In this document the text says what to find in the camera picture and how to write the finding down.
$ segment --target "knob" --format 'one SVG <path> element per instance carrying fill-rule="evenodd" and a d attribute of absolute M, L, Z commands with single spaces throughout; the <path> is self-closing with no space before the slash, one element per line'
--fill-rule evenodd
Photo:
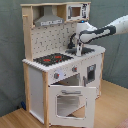
<path fill-rule="evenodd" d="M 58 74 L 58 73 L 55 73 L 55 74 L 54 74 L 54 78 L 55 78 L 55 79 L 58 79 L 58 78 L 59 78 L 59 74 Z"/>
<path fill-rule="evenodd" d="M 77 72 L 77 67 L 73 67 L 73 68 L 72 68 L 72 71 L 73 71 L 73 72 Z"/>

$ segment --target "oven door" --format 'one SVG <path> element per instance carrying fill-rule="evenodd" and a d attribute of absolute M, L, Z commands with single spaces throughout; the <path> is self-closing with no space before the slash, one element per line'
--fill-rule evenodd
<path fill-rule="evenodd" d="M 95 87 L 51 85 L 49 87 L 49 123 L 51 125 L 93 127 Z M 72 113 L 85 106 L 82 113 Z"/>
<path fill-rule="evenodd" d="M 82 4 L 67 5 L 67 21 L 82 18 Z"/>

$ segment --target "microwave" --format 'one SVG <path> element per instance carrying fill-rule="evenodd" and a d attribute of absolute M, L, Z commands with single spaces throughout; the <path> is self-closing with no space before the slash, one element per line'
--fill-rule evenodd
<path fill-rule="evenodd" d="M 89 18 L 89 3 L 67 5 L 67 21 Z"/>

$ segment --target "sink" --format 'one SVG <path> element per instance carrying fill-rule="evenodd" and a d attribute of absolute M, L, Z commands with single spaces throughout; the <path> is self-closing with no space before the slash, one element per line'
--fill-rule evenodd
<path fill-rule="evenodd" d="M 73 48 L 73 49 L 68 49 L 65 52 L 68 54 L 76 55 L 76 51 L 77 51 L 77 48 Z M 95 51 L 94 49 L 82 47 L 81 54 L 88 54 L 88 53 L 94 52 L 94 51 Z"/>

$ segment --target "red light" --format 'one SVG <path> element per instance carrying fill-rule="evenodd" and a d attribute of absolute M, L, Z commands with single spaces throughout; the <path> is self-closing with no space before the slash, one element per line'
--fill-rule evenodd
<path fill-rule="evenodd" d="M 55 58 L 62 58 L 61 56 L 55 56 Z"/>
<path fill-rule="evenodd" d="M 50 60 L 50 59 L 44 59 L 44 61 L 45 61 L 45 62 L 49 62 L 49 61 L 51 61 L 51 60 Z"/>

